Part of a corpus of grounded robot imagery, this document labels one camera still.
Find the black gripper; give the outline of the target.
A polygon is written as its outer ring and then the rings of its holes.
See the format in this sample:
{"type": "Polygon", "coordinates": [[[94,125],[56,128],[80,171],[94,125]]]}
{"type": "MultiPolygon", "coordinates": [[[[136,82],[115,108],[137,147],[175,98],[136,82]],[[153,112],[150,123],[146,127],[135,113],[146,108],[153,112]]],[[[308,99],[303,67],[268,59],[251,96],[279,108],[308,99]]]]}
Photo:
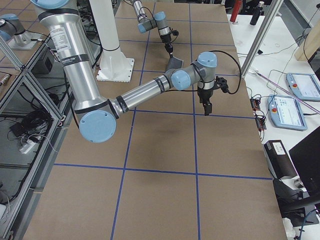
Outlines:
{"type": "Polygon", "coordinates": [[[203,89],[197,88],[197,95],[199,97],[199,102],[203,105],[204,115],[209,116],[212,113],[212,103],[210,102],[210,98],[213,96],[214,90],[211,89],[203,89]]]}
{"type": "Polygon", "coordinates": [[[170,34],[161,35],[161,41],[164,43],[164,47],[168,53],[172,53],[174,48],[172,46],[172,38],[170,34]]]}

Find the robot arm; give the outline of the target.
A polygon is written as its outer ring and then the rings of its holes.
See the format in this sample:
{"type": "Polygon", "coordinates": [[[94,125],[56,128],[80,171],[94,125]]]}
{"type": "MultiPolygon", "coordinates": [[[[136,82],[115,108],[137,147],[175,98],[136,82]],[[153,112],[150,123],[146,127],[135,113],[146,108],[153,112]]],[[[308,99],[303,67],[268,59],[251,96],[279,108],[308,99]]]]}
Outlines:
{"type": "Polygon", "coordinates": [[[115,134],[121,115],[171,88],[184,91],[197,85],[205,115],[212,112],[210,98],[218,86],[215,79],[218,60],[213,52],[200,53],[187,67],[171,56],[166,72],[120,93],[122,84],[131,80],[135,61],[121,51],[112,3],[109,0],[90,2],[102,50],[98,73],[93,70],[76,2],[35,0],[33,5],[39,21],[49,30],[75,98],[79,131],[87,141],[109,140],[115,134]]]}
{"type": "Polygon", "coordinates": [[[169,54],[169,57],[173,57],[174,47],[172,42],[172,36],[178,36],[179,31],[173,29],[169,26],[167,17],[164,11],[160,11],[155,15],[147,8],[144,7],[140,0],[131,0],[130,4],[132,5],[137,21],[138,21],[138,30],[140,33],[146,33],[152,29],[157,29],[159,37],[165,45],[165,49],[169,54]]]}

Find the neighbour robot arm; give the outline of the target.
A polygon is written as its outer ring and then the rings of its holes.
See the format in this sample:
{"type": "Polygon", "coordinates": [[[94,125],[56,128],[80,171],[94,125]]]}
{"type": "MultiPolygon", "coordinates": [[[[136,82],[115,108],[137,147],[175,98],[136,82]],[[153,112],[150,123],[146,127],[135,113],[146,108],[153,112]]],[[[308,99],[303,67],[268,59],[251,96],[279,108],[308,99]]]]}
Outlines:
{"type": "Polygon", "coordinates": [[[13,13],[0,16],[0,37],[13,50],[31,50],[37,43],[13,13]]]}

